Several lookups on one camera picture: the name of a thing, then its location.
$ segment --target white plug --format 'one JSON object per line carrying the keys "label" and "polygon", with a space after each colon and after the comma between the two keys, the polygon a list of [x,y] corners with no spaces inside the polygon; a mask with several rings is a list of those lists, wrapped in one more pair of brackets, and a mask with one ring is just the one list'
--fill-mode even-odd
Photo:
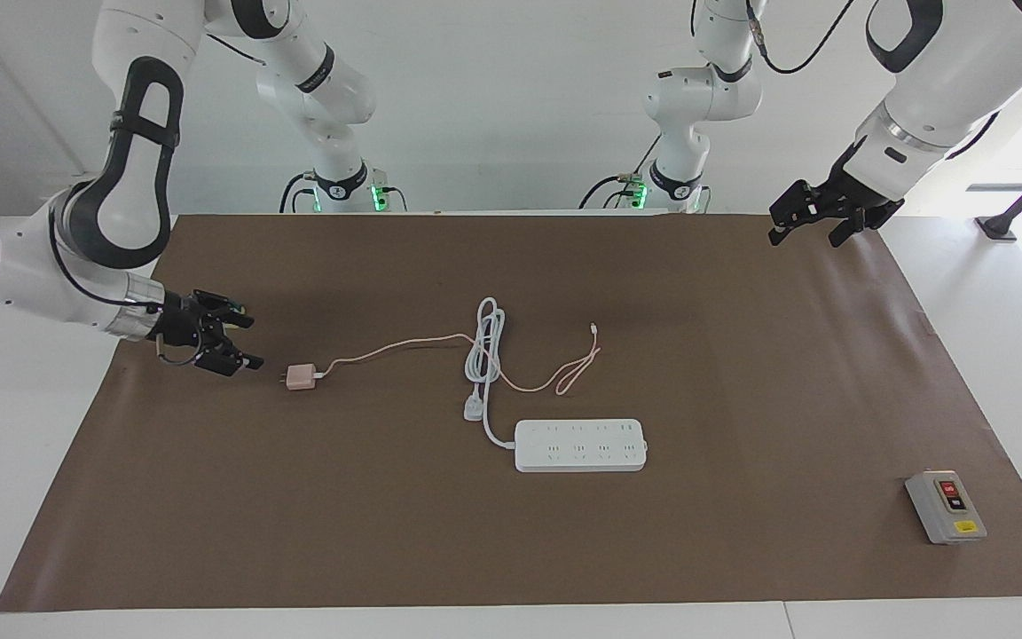
{"label": "white plug", "polygon": [[483,421],[483,400],[478,393],[471,393],[463,403],[463,418],[469,421]]}

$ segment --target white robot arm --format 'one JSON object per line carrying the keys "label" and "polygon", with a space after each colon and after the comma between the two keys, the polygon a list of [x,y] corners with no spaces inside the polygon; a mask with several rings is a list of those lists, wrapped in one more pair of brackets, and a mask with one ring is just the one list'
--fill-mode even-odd
{"label": "white robot arm", "polygon": [[[364,77],[310,39],[305,22],[296,0],[105,0],[93,65],[118,102],[108,157],[100,177],[62,191],[19,231],[0,236],[0,304],[125,339],[155,339],[158,349],[195,349],[183,363],[159,353],[174,364],[223,375],[260,368],[264,361],[225,333],[225,325],[252,323],[239,304],[204,291],[182,296],[127,270],[158,258],[168,243],[167,183],[184,78],[204,30],[259,42],[272,72],[337,122],[373,113]],[[320,166],[319,175],[353,178],[360,169],[353,164],[344,162],[347,173],[340,162]],[[353,199],[360,185],[350,185]]]}
{"label": "white robot arm", "polygon": [[771,207],[779,244],[792,229],[842,219],[839,246],[879,229],[904,194],[1022,89],[1022,0],[877,0],[875,57],[897,80],[820,186],[797,181]]}
{"label": "white robot arm", "polygon": [[350,125],[364,125],[377,108],[369,81],[326,42],[315,40],[297,0],[207,3],[207,32],[249,37],[267,65],[259,94],[279,109],[309,143],[313,182],[324,211],[380,210],[377,172],[361,156]]}
{"label": "white robot arm", "polygon": [[[765,0],[755,0],[757,15]],[[745,3],[705,0],[693,16],[694,42],[709,60],[704,67],[658,74],[645,112],[661,127],[661,149],[649,166],[649,206],[681,210],[698,193],[709,138],[702,122],[741,120],[761,100],[759,77],[751,65],[751,32]]]}

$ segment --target socket outlet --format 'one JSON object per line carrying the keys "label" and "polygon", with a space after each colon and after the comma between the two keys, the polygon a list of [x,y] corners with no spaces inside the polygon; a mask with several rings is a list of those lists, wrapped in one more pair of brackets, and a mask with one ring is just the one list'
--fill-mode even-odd
{"label": "socket outlet", "polygon": [[523,473],[633,473],[648,450],[638,420],[523,420],[514,429]]}

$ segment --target brown paper mat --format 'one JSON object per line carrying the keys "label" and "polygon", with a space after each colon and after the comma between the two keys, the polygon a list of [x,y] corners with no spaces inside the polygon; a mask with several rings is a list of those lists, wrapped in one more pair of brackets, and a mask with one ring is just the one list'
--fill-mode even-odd
{"label": "brown paper mat", "polygon": [[[766,219],[183,218],[155,278],[243,300],[221,379],[124,344],[0,610],[1022,595],[1022,482],[876,234]],[[637,474],[524,475],[462,420],[467,348],[276,379],[508,311],[521,418],[637,417]],[[929,545],[901,485],[960,470],[988,541]]]}

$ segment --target black cable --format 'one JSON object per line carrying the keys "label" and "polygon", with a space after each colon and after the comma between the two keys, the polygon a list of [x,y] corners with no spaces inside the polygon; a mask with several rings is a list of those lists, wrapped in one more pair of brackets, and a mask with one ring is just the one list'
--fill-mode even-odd
{"label": "black cable", "polygon": [[297,198],[304,193],[313,195],[313,189],[300,189],[294,193],[294,197],[291,198],[291,213],[297,213]]}
{"label": "black cable", "polygon": [[247,53],[246,51],[244,51],[242,49],[236,48],[234,44],[231,44],[231,42],[227,42],[222,37],[216,36],[216,34],[214,34],[214,33],[207,34],[207,37],[210,37],[211,40],[215,40],[216,42],[219,42],[219,44],[223,44],[224,47],[226,47],[228,49],[231,49],[232,51],[235,51],[240,56],[246,57],[246,59],[251,60],[252,62],[256,62],[256,64],[267,65],[267,60],[264,60],[263,57],[252,56],[252,54]]}
{"label": "black cable", "polygon": [[755,38],[755,45],[759,48],[759,56],[763,58],[763,61],[768,62],[768,65],[775,73],[783,74],[783,76],[790,76],[792,73],[798,73],[803,69],[806,69],[807,64],[810,64],[810,60],[818,56],[819,51],[823,51],[823,47],[826,47],[827,41],[831,40],[831,36],[834,36],[835,29],[838,28],[838,24],[843,21],[843,17],[846,16],[846,11],[850,10],[850,6],[854,4],[854,0],[846,0],[846,4],[843,5],[843,10],[838,12],[838,16],[835,17],[834,24],[830,26],[827,30],[826,36],[823,36],[823,40],[819,42],[819,46],[815,48],[815,51],[810,52],[807,59],[803,60],[803,63],[795,65],[791,69],[779,69],[775,65],[775,62],[771,61],[771,56],[768,56],[768,45],[763,43],[763,26],[759,24],[759,17],[755,15],[755,8],[751,7],[751,0],[744,0],[747,4],[747,21],[751,28],[751,36]]}
{"label": "black cable", "polygon": [[624,195],[628,194],[628,193],[630,193],[630,192],[625,191],[624,189],[621,189],[621,190],[617,191],[617,193],[609,195],[608,198],[605,198],[605,203],[604,203],[604,206],[602,206],[602,208],[609,208],[609,200],[612,199],[612,198],[617,198],[617,201],[616,201],[616,203],[613,204],[613,208],[617,208],[617,207],[621,206],[621,198],[623,198]]}
{"label": "black cable", "polygon": [[50,212],[50,250],[53,252],[53,262],[57,263],[57,268],[60,268],[61,274],[64,275],[65,279],[68,280],[78,292],[88,296],[88,299],[93,300],[93,302],[100,302],[101,304],[108,304],[109,306],[137,306],[146,308],[149,313],[156,313],[159,311],[159,304],[154,302],[129,302],[129,300],[106,300],[101,295],[91,293],[85,290],[84,286],[78,283],[77,279],[69,273],[69,268],[65,267],[64,260],[61,259],[61,252],[57,249],[57,235],[53,231],[53,211]]}
{"label": "black cable", "polygon": [[405,191],[398,189],[397,186],[385,186],[382,191],[385,191],[385,193],[399,193],[401,195],[401,203],[405,206],[405,213],[409,213],[409,198],[405,197]]}
{"label": "black cable", "polygon": [[634,173],[641,173],[642,165],[645,164],[645,161],[648,161],[650,154],[653,154],[653,149],[656,148],[656,143],[660,141],[661,141],[661,134],[657,133],[656,138],[653,138],[653,143],[649,145],[649,150],[645,151],[645,156],[642,157],[642,162],[637,163],[637,169],[634,170]]}
{"label": "black cable", "polygon": [[617,178],[616,175],[611,175],[611,177],[602,179],[601,182],[594,185],[592,189],[586,193],[586,197],[583,198],[583,201],[578,204],[579,210],[584,210],[584,208],[586,208],[586,202],[589,202],[589,199],[594,197],[594,193],[597,193],[597,190],[601,189],[602,186],[608,185],[609,182],[621,182],[621,179]]}
{"label": "black cable", "polygon": [[299,173],[295,175],[294,178],[291,178],[291,181],[286,183],[286,189],[283,190],[283,199],[279,202],[279,213],[286,213],[286,200],[291,197],[291,190],[294,189],[294,186],[298,182],[304,181],[304,179],[307,178],[307,175],[309,174]]}
{"label": "black cable", "polygon": [[962,154],[965,154],[965,151],[968,151],[974,145],[976,145],[977,142],[980,141],[980,139],[985,136],[985,133],[988,133],[988,130],[991,129],[992,127],[992,123],[996,122],[996,118],[998,117],[1001,117],[1001,111],[993,112],[992,117],[988,118],[988,122],[985,122],[985,125],[980,127],[980,131],[977,132],[977,136],[972,140],[970,140],[968,144],[963,145],[961,146],[960,149],[957,149],[953,151],[953,153],[949,153],[948,157],[945,157],[945,161],[950,161],[950,158],[960,157],[962,156]]}

